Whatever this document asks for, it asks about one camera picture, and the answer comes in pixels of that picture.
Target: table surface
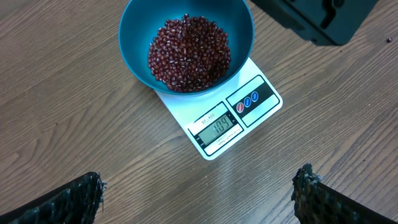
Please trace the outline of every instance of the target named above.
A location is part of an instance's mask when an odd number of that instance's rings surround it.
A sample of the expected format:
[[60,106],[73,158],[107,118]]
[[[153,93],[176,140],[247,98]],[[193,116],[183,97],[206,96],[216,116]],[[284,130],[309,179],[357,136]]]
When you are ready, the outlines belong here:
[[298,223],[291,179],[311,162],[398,221],[396,0],[344,47],[316,47],[249,2],[251,58],[284,105],[211,162],[125,66],[126,4],[0,2],[0,213],[97,171],[110,187],[96,223]]

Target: blue bowl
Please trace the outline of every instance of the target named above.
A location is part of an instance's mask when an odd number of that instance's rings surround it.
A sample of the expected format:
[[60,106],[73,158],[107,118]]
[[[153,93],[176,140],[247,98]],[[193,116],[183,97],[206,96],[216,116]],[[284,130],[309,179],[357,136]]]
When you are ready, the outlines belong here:
[[[167,19],[205,16],[229,34],[231,63],[226,75],[213,87],[199,92],[177,93],[155,80],[148,68],[149,44]],[[226,83],[242,68],[254,43],[254,21],[245,0],[132,0],[126,6],[119,26],[119,46],[131,72],[147,86],[174,95],[209,92]]]

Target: red button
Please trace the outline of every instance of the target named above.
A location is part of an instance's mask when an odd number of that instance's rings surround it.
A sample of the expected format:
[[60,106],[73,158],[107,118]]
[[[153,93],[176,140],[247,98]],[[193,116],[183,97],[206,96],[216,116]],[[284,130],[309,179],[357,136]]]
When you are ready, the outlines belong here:
[[242,113],[244,109],[243,103],[238,103],[238,105],[236,105],[236,111],[238,113]]

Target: red bean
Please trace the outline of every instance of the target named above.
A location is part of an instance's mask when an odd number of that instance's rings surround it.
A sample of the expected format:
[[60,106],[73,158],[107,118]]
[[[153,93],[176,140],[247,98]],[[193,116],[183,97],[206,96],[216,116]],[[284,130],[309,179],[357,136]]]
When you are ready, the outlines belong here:
[[212,87],[231,61],[228,34],[204,16],[167,19],[150,43],[148,67],[155,79],[177,92]]

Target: scale buttons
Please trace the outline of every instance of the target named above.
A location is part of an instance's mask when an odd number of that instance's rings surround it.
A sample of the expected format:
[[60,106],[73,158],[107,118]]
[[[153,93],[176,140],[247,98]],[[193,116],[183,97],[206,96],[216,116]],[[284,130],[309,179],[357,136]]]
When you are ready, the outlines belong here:
[[243,112],[243,109],[244,109],[243,103],[242,103],[242,102],[239,102],[238,105],[236,105],[236,111],[237,111],[238,113],[242,113],[242,112]]
[[253,102],[256,102],[258,99],[259,99],[259,94],[256,91],[252,92],[251,93],[251,100]]
[[246,97],[243,102],[245,107],[249,107],[251,105],[250,97]]

